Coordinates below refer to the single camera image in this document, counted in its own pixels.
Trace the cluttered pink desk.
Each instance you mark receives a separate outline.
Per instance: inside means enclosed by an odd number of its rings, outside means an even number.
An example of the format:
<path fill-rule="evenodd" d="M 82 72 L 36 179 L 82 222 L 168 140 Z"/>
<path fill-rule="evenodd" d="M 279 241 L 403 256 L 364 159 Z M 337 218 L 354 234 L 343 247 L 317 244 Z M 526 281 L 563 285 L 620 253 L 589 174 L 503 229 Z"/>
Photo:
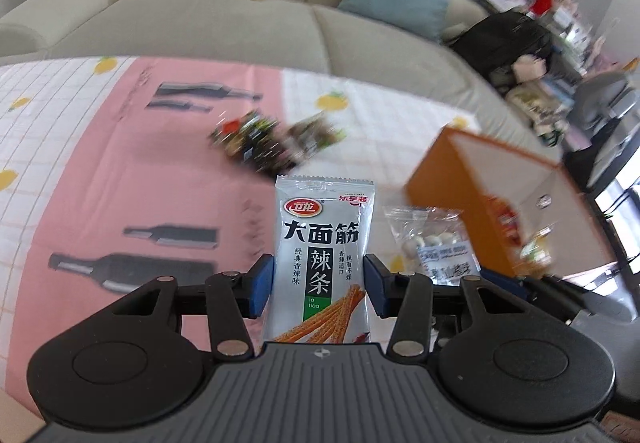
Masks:
<path fill-rule="evenodd" d="M 541 20 L 553 35 L 555 47 L 566 59 L 572 70 L 585 76 L 596 64 L 598 55 L 593 55 L 593 26 L 579 11 L 578 0 L 551 0 L 549 10 L 536 13 L 533 6 L 537 0 L 480 0 L 494 13 L 519 10 L 530 18 Z"/>

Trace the orange cardboard box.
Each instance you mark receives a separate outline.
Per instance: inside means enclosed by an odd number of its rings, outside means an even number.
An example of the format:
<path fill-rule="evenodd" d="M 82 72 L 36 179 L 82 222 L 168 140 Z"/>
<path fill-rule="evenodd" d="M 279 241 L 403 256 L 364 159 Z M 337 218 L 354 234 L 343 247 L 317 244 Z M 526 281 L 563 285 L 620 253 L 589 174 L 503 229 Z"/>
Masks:
<path fill-rule="evenodd" d="M 567 277 L 615 261 L 586 196 L 559 164 L 446 127 L 405 185 L 409 203 L 461 212 L 482 267 Z"/>

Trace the grey desk chair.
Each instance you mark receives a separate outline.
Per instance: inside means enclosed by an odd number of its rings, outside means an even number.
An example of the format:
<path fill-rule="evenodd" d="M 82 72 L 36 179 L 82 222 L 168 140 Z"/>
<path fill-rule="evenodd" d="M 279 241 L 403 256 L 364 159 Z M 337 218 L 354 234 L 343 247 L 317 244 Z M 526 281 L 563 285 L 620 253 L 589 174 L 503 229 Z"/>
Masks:
<path fill-rule="evenodd" d="M 591 192 L 639 133 L 639 88 L 625 72 L 583 80 L 573 96 L 563 140 L 565 169 Z"/>

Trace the beige sofa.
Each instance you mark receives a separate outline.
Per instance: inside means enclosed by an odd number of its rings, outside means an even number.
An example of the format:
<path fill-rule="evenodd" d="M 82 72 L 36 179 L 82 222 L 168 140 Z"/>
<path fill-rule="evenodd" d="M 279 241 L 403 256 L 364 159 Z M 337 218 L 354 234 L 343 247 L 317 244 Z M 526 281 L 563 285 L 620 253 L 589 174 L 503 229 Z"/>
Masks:
<path fill-rule="evenodd" d="M 443 41 L 342 12 L 341 0 L 27 0 L 1 20 L 1 61 L 149 55 L 352 78 L 471 112 L 489 137 L 558 160 Z"/>

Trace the black backpack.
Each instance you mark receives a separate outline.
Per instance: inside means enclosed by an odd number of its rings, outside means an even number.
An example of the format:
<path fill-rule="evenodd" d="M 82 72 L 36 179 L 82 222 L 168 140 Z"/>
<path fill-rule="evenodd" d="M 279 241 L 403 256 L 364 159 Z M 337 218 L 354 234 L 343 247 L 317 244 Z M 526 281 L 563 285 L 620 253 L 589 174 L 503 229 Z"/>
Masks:
<path fill-rule="evenodd" d="M 455 39 L 450 49 L 489 81 L 495 70 L 512 66 L 522 55 L 547 62 L 553 44 L 548 29 L 511 10 L 489 15 Z"/>

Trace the pink white patterned tablecloth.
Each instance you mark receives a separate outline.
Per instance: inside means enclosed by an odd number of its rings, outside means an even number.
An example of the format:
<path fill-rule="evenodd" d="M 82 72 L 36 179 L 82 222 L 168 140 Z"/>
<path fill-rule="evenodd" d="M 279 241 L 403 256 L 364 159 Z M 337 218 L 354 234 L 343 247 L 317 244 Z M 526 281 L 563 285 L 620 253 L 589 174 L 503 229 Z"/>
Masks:
<path fill-rule="evenodd" d="M 270 180 L 210 138 L 258 110 L 288 126 L 323 114 L 340 143 L 303 174 L 401 189 L 458 104 L 277 68 L 87 58 L 1 70 L 1 387 L 25 407 L 40 345 L 134 288 L 115 255 L 245 271 L 272 248 Z"/>

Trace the brown nuts clear packet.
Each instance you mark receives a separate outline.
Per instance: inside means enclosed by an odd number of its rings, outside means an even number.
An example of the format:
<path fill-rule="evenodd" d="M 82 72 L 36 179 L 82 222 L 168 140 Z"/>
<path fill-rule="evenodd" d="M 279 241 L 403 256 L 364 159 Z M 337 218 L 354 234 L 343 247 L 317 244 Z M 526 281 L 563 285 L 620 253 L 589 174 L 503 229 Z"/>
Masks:
<path fill-rule="evenodd" d="M 297 158 L 309 159 L 342 142 L 346 133 L 333 125 L 328 114 L 321 112 L 288 126 L 285 129 L 285 137 Z"/>

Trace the white candies clear bag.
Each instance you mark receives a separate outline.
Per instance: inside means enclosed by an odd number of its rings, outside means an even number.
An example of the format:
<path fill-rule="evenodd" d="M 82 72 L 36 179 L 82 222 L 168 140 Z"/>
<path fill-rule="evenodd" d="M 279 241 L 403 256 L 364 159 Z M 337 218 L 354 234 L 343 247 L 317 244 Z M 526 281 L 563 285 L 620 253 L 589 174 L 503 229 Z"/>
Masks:
<path fill-rule="evenodd" d="M 385 207 L 384 215 L 398 249 L 392 272 L 426 275 L 442 286 L 458 286 L 462 278 L 480 275 L 459 211 L 396 206 Z"/>

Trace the dark green snack packet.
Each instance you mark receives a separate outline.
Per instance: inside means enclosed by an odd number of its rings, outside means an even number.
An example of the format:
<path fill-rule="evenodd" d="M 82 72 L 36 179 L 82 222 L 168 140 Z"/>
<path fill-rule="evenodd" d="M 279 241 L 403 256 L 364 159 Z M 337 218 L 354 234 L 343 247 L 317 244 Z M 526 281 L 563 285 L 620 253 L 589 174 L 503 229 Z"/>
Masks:
<path fill-rule="evenodd" d="M 209 134 L 209 140 L 232 162 L 272 180 L 288 174 L 303 160 L 280 122 L 260 111 L 219 122 Z"/>

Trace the red fries snack bag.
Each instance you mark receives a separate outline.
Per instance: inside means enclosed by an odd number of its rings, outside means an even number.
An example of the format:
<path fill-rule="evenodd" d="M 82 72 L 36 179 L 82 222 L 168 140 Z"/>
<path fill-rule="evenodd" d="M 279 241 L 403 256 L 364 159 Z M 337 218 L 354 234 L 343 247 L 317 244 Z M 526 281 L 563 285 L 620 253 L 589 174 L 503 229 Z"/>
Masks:
<path fill-rule="evenodd" d="M 513 248 L 523 246 L 523 235 L 520 216 L 514 206 L 502 197 L 489 195 L 486 197 L 491 215 L 496 219 L 502 236 Z"/>

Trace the yellow chips clear bag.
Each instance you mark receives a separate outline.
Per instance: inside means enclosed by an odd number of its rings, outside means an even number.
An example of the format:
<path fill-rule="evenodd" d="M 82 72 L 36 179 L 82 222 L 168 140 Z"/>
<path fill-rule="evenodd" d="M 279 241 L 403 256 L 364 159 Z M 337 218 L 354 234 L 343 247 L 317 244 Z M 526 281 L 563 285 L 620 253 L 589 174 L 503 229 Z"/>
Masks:
<path fill-rule="evenodd" d="M 549 241 L 551 233 L 552 227 L 546 226 L 526 241 L 520 251 L 521 264 L 518 267 L 518 274 L 538 278 L 551 269 L 553 264 Z"/>

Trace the printed tote bag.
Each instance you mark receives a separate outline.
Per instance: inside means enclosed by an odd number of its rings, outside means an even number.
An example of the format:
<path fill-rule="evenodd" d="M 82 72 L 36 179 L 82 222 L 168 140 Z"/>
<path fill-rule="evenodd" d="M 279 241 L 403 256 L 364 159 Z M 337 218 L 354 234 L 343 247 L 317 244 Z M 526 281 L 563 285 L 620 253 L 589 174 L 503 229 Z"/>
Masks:
<path fill-rule="evenodd" d="M 571 99 L 558 96 L 539 82 L 526 82 L 506 93 L 506 103 L 521 116 L 538 140 L 553 148 L 559 145 L 568 130 L 568 115 L 573 109 Z"/>

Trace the silver spicy strips packet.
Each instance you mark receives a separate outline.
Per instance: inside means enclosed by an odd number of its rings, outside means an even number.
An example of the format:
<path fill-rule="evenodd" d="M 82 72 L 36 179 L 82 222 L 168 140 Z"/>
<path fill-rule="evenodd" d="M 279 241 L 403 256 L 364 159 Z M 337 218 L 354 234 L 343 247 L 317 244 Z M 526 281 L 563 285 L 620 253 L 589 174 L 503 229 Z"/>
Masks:
<path fill-rule="evenodd" d="M 274 274 L 264 340 L 311 345 L 367 342 L 362 260 L 375 184 L 280 176 L 276 181 Z"/>

